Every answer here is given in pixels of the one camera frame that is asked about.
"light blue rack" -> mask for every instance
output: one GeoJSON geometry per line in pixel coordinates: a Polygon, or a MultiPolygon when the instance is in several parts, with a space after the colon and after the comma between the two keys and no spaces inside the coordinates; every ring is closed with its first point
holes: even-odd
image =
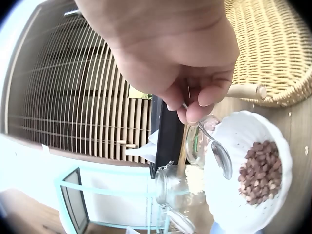
{"type": "MultiPolygon", "coordinates": [[[[64,172],[55,180],[55,188],[57,192],[57,196],[60,203],[60,212],[64,214],[65,222],[69,228],[69,234],[84,234],[85,230],[88,227],[89,223],[95,223],[97,225],[107,226],[107,227],[115,227],[115,228],[123,228],[131,227],[135,230],[147,230],[148,234],[151,233],[151,230],[155,230],[156,233],[166,234],[169,229],[169,217],[166,214],[166,210],[162,209],[160,205],[157,204],[158,213],[157,216],[157,225],[152,226],[152,206],[153,198],[156,196],[156,191],[147,190],[146,193],[142,192],[126,192],[126,191],[113,191],[108,189],[101,188],[93,188],[84,186],[81,183],[81,175],[80,170],[87,170],[90,172],[105,172],[110,173],[112,176],[118,173],[120,175],[120,171],[116,172],[114,170],[101,170],[98,168],[91,167],[73,167],[70,170],[64,172]],[[85,205],[84,192],[91,192],[95,194],[101,195],[110,195],[117,197],[142,197],[147,199],[147,219],[145,226],[129,226],[129,225],[120,225],[116,223],[104,223],[104,222],[96,222],[89,219],[88,211],[85,205]]],[[[149,171],[147,172],[122,172],[124,176],[144,176],[150,178],[149,171]]]]}

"metal spoon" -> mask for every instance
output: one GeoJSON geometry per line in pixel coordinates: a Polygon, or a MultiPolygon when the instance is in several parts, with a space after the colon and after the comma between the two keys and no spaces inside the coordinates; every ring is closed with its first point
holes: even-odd
{"type": "MultiPolygon", "coordinates": [[[[183,103],[183,106],[186,110],[188,109],[188,106],[185,103],[183,103]]],[[[228,180],[231,179],[232,178],[232,162],[231,162],[229,153],[227,152],[227,150],[223,147],[223,145],[220,142],[215,140],[206,131],[201,121],[199,121],[197,125],[198,125],[198,128],[212,141],[211,149],[219,167],[223,170],[223,176],[228,180]]]]}

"white bowl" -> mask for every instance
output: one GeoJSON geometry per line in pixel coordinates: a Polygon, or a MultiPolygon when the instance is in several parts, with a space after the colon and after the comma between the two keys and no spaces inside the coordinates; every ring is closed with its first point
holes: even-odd
{"type": "Polygon", "coordinates": [[[227,233],[254,234],[266,227],[285,202],[292,181],[292,158],[289,145],[280,130],[261,115],[249,111],[234,112],[216,126],[213,137],[228,150],[232,160],[231,180],[223,177],[208,146],[204,165],[206,201],[214,220],[227,233]],[[247,150],[254,142],[274,141],[282,162],[281,189],[274,199],[257,208],[239,195],[239,168],[246,162],[247,150]]]}

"wicker basket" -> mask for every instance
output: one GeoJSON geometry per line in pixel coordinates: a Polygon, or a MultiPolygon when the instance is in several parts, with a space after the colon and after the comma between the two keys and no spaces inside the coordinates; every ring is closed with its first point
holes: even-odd
{"type": "Polygon", "coordinates": [[[263,106],[295,104],[311,95],[312,36],[286,0],[226,0],[240,56],[233,84],[266,86],[263,106]]]}

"white powder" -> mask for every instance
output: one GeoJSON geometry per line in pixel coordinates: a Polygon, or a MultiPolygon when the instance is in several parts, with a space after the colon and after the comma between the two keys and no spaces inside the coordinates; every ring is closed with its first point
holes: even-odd
{"type": "Polygon", "coordinates": [[[204,191],[204,170],[198,165],[186,165],[186,180],[190,193],[197,195],[204,191]]]}

